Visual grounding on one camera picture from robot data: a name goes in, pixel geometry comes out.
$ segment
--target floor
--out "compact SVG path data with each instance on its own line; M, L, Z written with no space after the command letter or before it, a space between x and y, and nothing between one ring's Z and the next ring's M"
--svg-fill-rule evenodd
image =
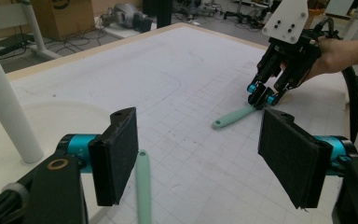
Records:
M227 18L223 19L223 16L220 14L220 11L232 11L236 12L238 9L238 4L231 3L228 0L220 0L216 1L218 12L215 13L213 17L209 16L198 16L189 20L186 16L183 16L178 13L172 14L172 23L176 22L189 22L200 27L210 29L219 33L223 33L226 35L232 35L237 38L246 39L264 46L269 44L269 38L261 33L259 29L255 29L254 27L247 24L239 24L236 18ZM243 14L249 15L253 13L258 13L259 9L254 7L242 6L241 12ZM342 31L345 28L346 23L343 21L337 22L337 29ZM81 37L74 38L68 40L64 43L47 40L47 48L51 49L58 54L65 56L69 54L73 54L79 52L84 49L94 48L99 45L103 45L106 43L110 43L113 41L118 41L117 38L112 37L111 35L107 35L103 31L95 31L86 33ZM14 52L14 54L22 53L22 49ZM10 57L7 59L0 60L4 70L9 73L11 71L15 71L18 69L22 69L24 67L32 66L38 63L43 63L44 60L36 58L30 50L26 50L19 56ZM358 66L354 66L355 71L358 74Z

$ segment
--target black cable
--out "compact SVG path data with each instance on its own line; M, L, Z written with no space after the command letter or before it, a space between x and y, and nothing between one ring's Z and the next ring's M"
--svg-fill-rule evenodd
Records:
M19 194L11 190L7 197L0 203L0 220L9 214L13 210L17 210L21 207L21 197Z
M337 34L334 34L333 37L341 40ZM352 66L341 72L347 84L348 95L350 98L350 132L351 141L354 143L358 134L358 84Z

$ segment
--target equipment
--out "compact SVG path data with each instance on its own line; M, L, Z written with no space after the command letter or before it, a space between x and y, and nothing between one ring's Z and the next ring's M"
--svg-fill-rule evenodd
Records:
M301 85L321 56L320 36L339 39L331 18L321 21L313 30L303 30L307 17L305 1L283 0L263 28L263 33L270 36L270 45L257 65L255 78L247 88L251 93L248 102L256 109L262 109L267 104L276 105L287 91ZM326 24L328 31L323 32ZM342 73L350 97L351 140L354 142L358 133L358 87L351 67ZM275 91L264 85L271 77L277 76L278 80L273 86Z
M80 170L92 172L98 205L118 204L138 154L136 110L110 120L103 134L67 134L53 155L4 187L0 223L88 223Z
M132 4L116 4L114 8L108 8L107 13L101 16L102 25L109 26L117 23L125 28L134 29L141 33L150 31L152 20L138 11Z
M247 89L251 93L248 102L256 109L276 105L287 91L301 85L321 56L318 37L339 39L331 18L320 22L313 30L303 30L307 17L305 0L283 0L264 27L263 33L271 36L270 45ZM322 31L325 24L328 24L328 32ZM293 116L265 109L258 153L278 177L296 208L317 207L324 176L343 176L333 221L356 224L358 152L353 143L358 133L358 86L351 67L342 74L350 97L351 141L341 136L312 136L294 124ZM264 84L278 75L281 76L274 84L275 92Z
M358 152L341 136L312 136L278 110L265 109L258 153L278 177L293 205L317 207L324 176L343 176L332 218L358 223Z

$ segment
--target white table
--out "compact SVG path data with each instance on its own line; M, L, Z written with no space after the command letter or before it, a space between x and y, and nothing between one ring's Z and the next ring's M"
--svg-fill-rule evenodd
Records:
M30 107L62 101L71 102L74 113L82 110L77 104L95 106L96 113L137 107L140 148L151 160L153 223L331 223L341 179L326 178L319 208L296 210L257 155L260 111L225 129L211 128L215 119L246 104L264 50L175 24L8 76ZM275 108L295 116L311 134L344 134L341 75L316 77L292 93L294 100ZM46 119L46 126L54 123ZM101 123L90 129L99 128ZM56 137L41 136L52 143ZM11 157L19 160L15 152ZM94 192L85 186L85 193L92 204ZM92 222L106 212L94 205L89 210ZM137 223L136 210L132 175L120 205L101 223Z

